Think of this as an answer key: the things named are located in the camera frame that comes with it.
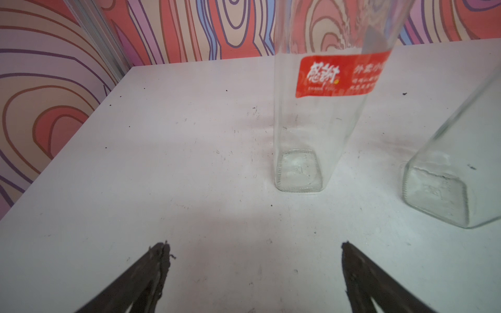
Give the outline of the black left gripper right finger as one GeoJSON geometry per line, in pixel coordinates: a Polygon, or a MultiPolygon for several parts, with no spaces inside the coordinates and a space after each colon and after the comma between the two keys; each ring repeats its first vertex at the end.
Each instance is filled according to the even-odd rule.
{"type": "Polygon", "coordinates": [[[342,268],[352,312],[434,312],[352,243],[341,246],[342,268]]]}

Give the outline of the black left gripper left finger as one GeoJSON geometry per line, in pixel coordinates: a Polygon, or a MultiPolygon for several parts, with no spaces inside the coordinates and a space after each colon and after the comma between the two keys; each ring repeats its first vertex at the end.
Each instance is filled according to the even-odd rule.
{"type": "Polygon", "coordinates": [[[78,312],[155,312],[170,268],[170,245],[157,243],[78,312]]]}

